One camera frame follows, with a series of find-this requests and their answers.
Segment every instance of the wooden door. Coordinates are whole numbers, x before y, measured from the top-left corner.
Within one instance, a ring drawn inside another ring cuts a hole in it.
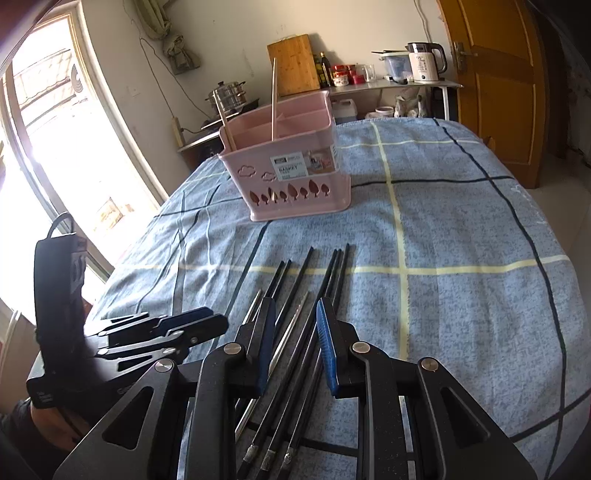
[[[460,122],[488,141],[526,188],[544,149],[542,47],[524,0],[438,0],[452,46]]]

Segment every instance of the wooden skewer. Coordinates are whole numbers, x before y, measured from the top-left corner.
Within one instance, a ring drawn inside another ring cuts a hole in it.
[[[217,95],[217,92],[213,92],[213,99],[216,101],[217,111],[220,113],[220,118],[222,119],[223,127],[226,132],[226,137],[228,142],[230,143],[230,150],[235,151],[236,142],[234,141],[234,137],[232,136],[232,132],[230,131],[230,126],[228,125],[228,120],[226,119],[226,114],[223,112],[222,103]]]
[[[271,141],[277,139],[277,59],[273,58],[273,85],[271,98]]]

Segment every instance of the wall outlet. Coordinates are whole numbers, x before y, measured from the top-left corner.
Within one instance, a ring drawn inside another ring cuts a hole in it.
[[[184,136],[178,118],[173,117],[173,134],[179,148],[184,147]]]

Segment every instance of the electric kettle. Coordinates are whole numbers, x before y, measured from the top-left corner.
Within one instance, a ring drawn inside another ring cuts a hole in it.
[[[412,42],[407,45],[408,57],[417,83],[433,83],[439,80],[439,74],[447,70],[447,60],[443,47],[439,43]],[[433,50],[441,54],[443,67],[437,68]]]

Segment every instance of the basket label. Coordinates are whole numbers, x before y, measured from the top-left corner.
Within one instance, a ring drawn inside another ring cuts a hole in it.
[[[279,180],[297,179],[308,176],[308,169],[306,168],[306,161],[302,152],[271,157],[271,163]]]
[[[304,150],[271,157],[279,181],[331,173],[339,169],[335,145],[318,150]]]

